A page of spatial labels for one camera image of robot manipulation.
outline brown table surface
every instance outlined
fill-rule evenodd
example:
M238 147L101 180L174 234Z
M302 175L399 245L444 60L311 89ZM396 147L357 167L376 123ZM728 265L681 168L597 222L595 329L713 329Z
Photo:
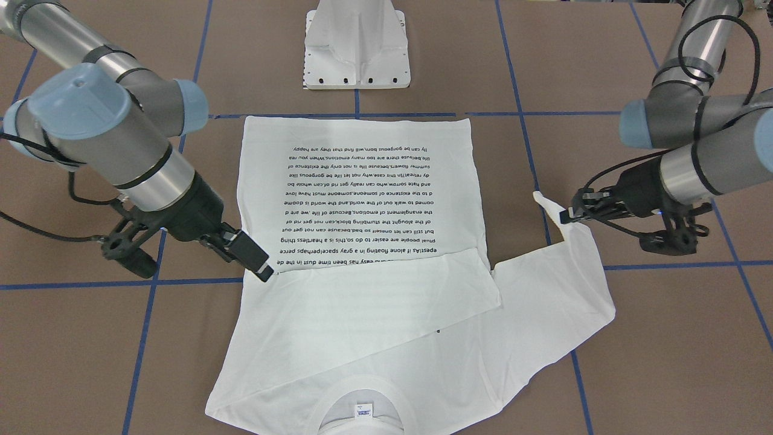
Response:
M537 184L567 204L588 178L640 156L619 112L643 98L679 23L677 5L394 0L405 12L412 81L388 91L301 89L305 13L316 0L67 2L167 78L196 81L210 119L184 154L235 199L243 117L472 120L493 263L546 246ZM773 30L747 2L773 85ZM0 101L60 69L0 39ZM743 94L752 49L735 29L713 94ZM66 173L7 145L0 210L69 235L108 231L109 210L76 204ZM88 168L83 196L114 190ZM773 433L773 199L770 183L719 197L699 252L665 257L590 223L617 318L534 376L504 411L465 434ZM659 220L630 221L658 229ZM245 433L204 414L239 311L241 276L196 243L157 236L155 279L0 221L0 433Z

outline blue tape line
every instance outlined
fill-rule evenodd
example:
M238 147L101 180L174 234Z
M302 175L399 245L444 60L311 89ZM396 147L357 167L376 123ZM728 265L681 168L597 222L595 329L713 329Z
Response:
M507 67L510 70L510 82L512 83L512 93L516 98L516 107L518 108L518 118L521 121L521 133L523 133L523 144L526 146L526 158L529 160L529 169L532 173L532 178L534 180L534 190L540 189L540 182L537 179L536 174L536 166L534 165L534 157L531 152L531 143L529 141L529 132L526 130L526 119L523 117L523 106L521 105L521 95L518 92L518 81L516 80L516 71L515 68L512 66L512 59L510 57L510 46L507 43L507 34L505 32L505 23L502 20L502 8L499 6L499 0L495 0L496 5L496 15L497 19L499 20L499 32L502 34L502 45L505 49L505 58L507 59ZM540 208L540 212L542 213L542 221L544 224L545 229L545 241L548 245L551 244L550 240L550 230L548 229L547 224L547 216L545 215L545 210Z
M354 119L359 119L359 89L354 90Z
M741 262L741 265L773 265L773 260L757 260L757 261L750 261L750 262Z
M221 113L210 114L209 119L236 119L245 116L261 116L264 118L442 118L455 117L456 113L449 111L426 113Z
M226 113L210 115L209 119L236 119L246 116L264 118L354 118L353 113Z
M580 372L580 362L577 360L577 351L569 352L572 355L572 365L574 366L574 377L577 378L577 390L580 393L582 402L582 412L585 415L585 427L587 435L593 435L593 423L591 422L591 410L587 407L587 397L585 396L585 387L582 382L582 372Z
M642 33L642 38L644 38L644 44L647 45L647 50L649 51L649 56L652 58L652 63L655 64L655 69L660 69L660 64L658 63L658 58L655 57L655 52L652 51L652 46L649 44L649 38L647 38L647 32L644 30L644 26L642 25L642 20L638 18L638 13L636 13L636 8L634 7L633 3L629 3L629 6L631 6L631 12L633 12L633 18L636 20L636 25L638 26L639 32Z
M161 261L164 259L164 245L166 243L166 231L161 233L161 241L158 243L158 256L156 264L158 268L153 275L153 280L158 281L158 274L161 272ZM153 303L155 302L155 290L157 285L152 284L148 293L148 304L145 307L145 319L142 322L142 334L140 335L140 344L137 349L137 360L135 362L135 372L131 377L131 388L129 389L129 400L126 404L126 416L124 417L124 430L122 435L129 434L131 425L131 414L135 409L135 398L137 397L137 386L140 381L140 372L142 371L142 359L145 357L145 344L148 341L148 330L150 329L150 319L153 314Z
M620 115L620 111L525 111L523 116L595 116Z
M694 269L700 267L735 267L735 262L698 262L673 264L606 265L604 270L653 270L653 269Z
M124 417L124 430L122 435L129 434L129 425L131 424L131 414L135 408L135 398L137 396L137 385L140 380L140 371L142 370L142 359L145 356L145 340L148 338L148 329L150 327L150 318L153 312L153 302L155 301L155 285L150 287L148 294L148 305L145 308L145 321L142 324L142 335L140 336L140 345L137 350L137 361L135 362L135 373L131 377L131 390L129 391L129 401L126 405L126 416Z
M11 290L51 290L51 289L86 289L94 287L141 287L151 285L151 281L96 281L92 283L36 283L36 284L4 284L0 291Z
M24 83L27 81L27 76L29 76L29 72L32 69L32 62L35 62L35 58L38 55L38 50L34 49L32 51L32 54L29 55L29 60L27 61L27 66L24 68L24 73L22 74L22 78L19 80L19 86L16 87L16 92L13 94L13 101L12 103L16 103L19 100L19 97L22 96L22 89L24 89Z
M741 280L744 282L744 287L746 288L746 294L749 296L751 305L754 307L754 312L757 314L757 319L760 321L762 332L764 332L765 337L768 339L768 345L773 351L773 337L771 336L770 329L768 329L768 324L767 322L765 322L765 318L762 315L762 310L760 310L760 306L757 303L757 297L754 296L754 291L751 289L749 280L746 277L746 272L744 272L744 267L742 266L741 261L738 258L738 253L735 251L735 246L733 246L733 241L730 239L730 233L727 232L727 227L725 226L724 219L722 218L722 214L720 213L720 209L719 207L717 207L717 203L714 202L714 200L711 200L711 205L713 205L714 213L717 216L717 220L720 223L720 228L722 228L722 234L724 235L725 240L727 240L727 246L730 248L730 254L733 256L735 265L738 268L738 273L741 275Z
M56 289L88 289L103 287L146 287L146 286L196 286L202 284L241 283L242 277L233 278L185 278L185 279L149 279L147 281L95 281L84 283L34 283L0 285L0 291L16 290L56 290Z
M180 154L182 154L182 152L186 150L186 138L187 137L188 137L188 135L180 136L180 145L177 147L177 150L180 151Z
M469 116L519 116L519 111L466 111Z
M206 45L206 34L209 32L209 17L212 15L212 1L206 3L206 16L204 17L204 30L201 32L201 43L199 44L199 55L196 58L196 69L193 71L193 82L199 80L199 70L201 69L201 59L204 57L204 46Z
M451 111L425 112L425 113L361 113L360 118L441 118L456 116Z
M469 116L592 116L620 115L620 111L468 111Z
M243 277L234 278L187 278L187 279L160 279L157 284L160 286L188 286L201 284L241 284Z

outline blue joint cap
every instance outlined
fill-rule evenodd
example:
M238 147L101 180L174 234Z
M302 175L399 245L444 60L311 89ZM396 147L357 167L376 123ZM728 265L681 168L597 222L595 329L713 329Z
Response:
M180 86L182 110L184 113L180 135L204 128L204 125L209 120L209 103L206 101L204 91L201 90L198 84L190 80L175 79L175 81Z
M768 109L754 127L754 151L760 163L773 173L773 109Z
M3 117L3 130L5 130L6 133L14 136L19 135L19 130L16 129L16 114L19 113L19 108L21 108L22 104L24 104L26 101L27 101L26 98L19 100L16 103L12 104L7 111L5 111L5 117ZM12 140L9 140L8 142L10 142L11 146L16 148L16 151L19 151L21 154L24 154L25 156L30 156L33 159L39 158L34 154L32 154L24 145L18 142L14 142Z
M129 113L129 93L93 63L51 77L29 97L29 111L51 135L78 140L99 136Z
M644 100L631 101L620 114L620 140L632 148L652 149Z

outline shirt tag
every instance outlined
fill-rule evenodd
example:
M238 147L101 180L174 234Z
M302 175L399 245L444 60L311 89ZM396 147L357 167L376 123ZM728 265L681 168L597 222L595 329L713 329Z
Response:
M362 405L354 406L354 420L372 419L373 418L373 404L364 403Z

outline white fabric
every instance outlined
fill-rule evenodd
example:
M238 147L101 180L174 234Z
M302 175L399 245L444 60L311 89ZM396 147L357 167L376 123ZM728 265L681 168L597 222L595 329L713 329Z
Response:
M228 399L246 396L499 304L499 290L474 248L429 259L283 272L265 285L247 272L220 377L229 384Z
M378 151L397 149L397 151ZM380 169L374 166L398 166L404 164L405 170ZM295 166L310 169L298 169ZM324 177L304 178L292 177L297 172L314 173ZM421 177L402 177L405 173L420 173ZM313 184L327 183L331 186L299 187L299 182ZM421 184L428 182L429 187ZM380 186L380 184L405 184L404 187ZM325 196L288 196L296 194L296 190L308 193L309 190L327 193ZM386 194L394 190L405 190L408 193L432 194L431 196L363 196L333 194L361 194L362 192L377 192ZM344 264L360 259L379 261L412 260L435 257L452 252L460 252L469 248L477 248L481 261L487 270L491 269L486 254L485 224L478 186L478 174L472 159L472 133L470 121L464 119L456 122L375 122L357 119L305 119L305 118L260 118L250 116L244 122L244 138L237 184L237 200L241 213L242 225L246 231L258 240L261 247L271 254L274 269L278 272L297 269L318 269L328 265L280 264L278 261L287 259L313 259L311 255L286 254L286 248L405 248L403 254L384 255L381 252L356 254L335 253L325 255L325 259L345 260ZM328 205L329 201L348 202L374 201L394 204L349 206L348 211L383 211L381 215L333 214L342 210L343 206ZM431 200L432 205L405 204L413 200ZM286 205L285 202L304 203ZM312 206L309 202L324 203ZM390 214L402 211L431 211L432 214ZM314 216L314 211L329 213L325 217ZM374 225L379 229L417 229L432 228L431 237L436 243L428 245L419 241L382 241L378 245L344 244L335 241L337 238L368 237L364 233L317 232L330 227L365 228L352 224L320 224L314 221L328 219L341 220L431 220L429 225ZM296 229L298 225L287 225L288 219L309 221L303 224L305 229L300 233L288 229ZM300 237L324 238L323 243L306 245L288 245L282 238L298 239ZM386 235L389 239L402 239L394 233Z
M319 435L403 435L397 421L379 417L371 420L354 420L354 418L330 423L320 429Z
M234 360L262 358L266 349L255 342L266 331L251 321L254 305L243 305L206 414L261 435L311 435L331 406L356 390L386 396L408 435L454 433L498 413L536 372L615 315L590 230L559 224L560 206L539 192L534 196L564 241L495 267L500 308L325 372L245 390L244 384L261 383L263 370L234 370ZM254 282L245 282L245 294L257 291ZM286 319L276 328L291 325ZM304 352L298 358L316 357Z
M360 411L359 406L370 407L370 415L363 417L361 415L355 415L354 418L368 418L378 417L382 420L393 421L394 426L403 429L403 425L400 424L400 415L397 414L397 409L394 408L394 404L383 394L373 390L356 390L352 391L341 399L338 399L333 406L330 407L325 418L322 420L322 432L327 426L332 426L339 423L342 420L350 420L352 418L352 409Z

